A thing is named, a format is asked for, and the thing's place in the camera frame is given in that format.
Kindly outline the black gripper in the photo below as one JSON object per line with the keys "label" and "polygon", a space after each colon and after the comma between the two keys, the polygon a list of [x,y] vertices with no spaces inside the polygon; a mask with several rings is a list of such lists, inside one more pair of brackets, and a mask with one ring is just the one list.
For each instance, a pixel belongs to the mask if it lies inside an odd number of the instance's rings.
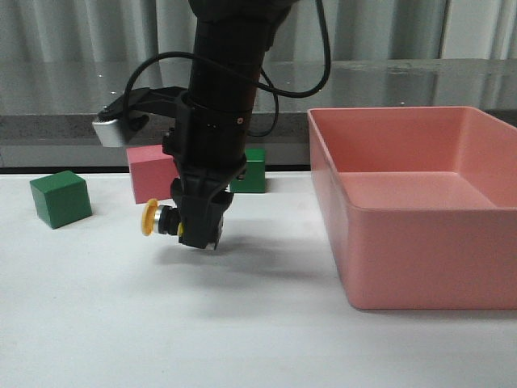
{"label": "black gripper", "polygon": [[233,201],[225,187],[246,164],[247,112],[226,112],[198,104],[187,91],[173,99],[175,124],[162,150],[173,157],[180,179],[171,194],[180,215],[179,242],[216,249],[224,213]]}

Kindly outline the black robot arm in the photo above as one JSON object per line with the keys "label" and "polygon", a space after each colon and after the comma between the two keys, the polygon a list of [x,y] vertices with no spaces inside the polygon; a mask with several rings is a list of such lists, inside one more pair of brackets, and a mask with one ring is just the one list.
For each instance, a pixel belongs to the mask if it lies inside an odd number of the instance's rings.
{"label": "black robot arm", "polygon": [[171,195],[179,241],[217,245],[233,196],[228,184],[246,168],[245,144],[263,58],[290,1],[192,1],[197,18],[187,91],[163,140],[179,177]]}

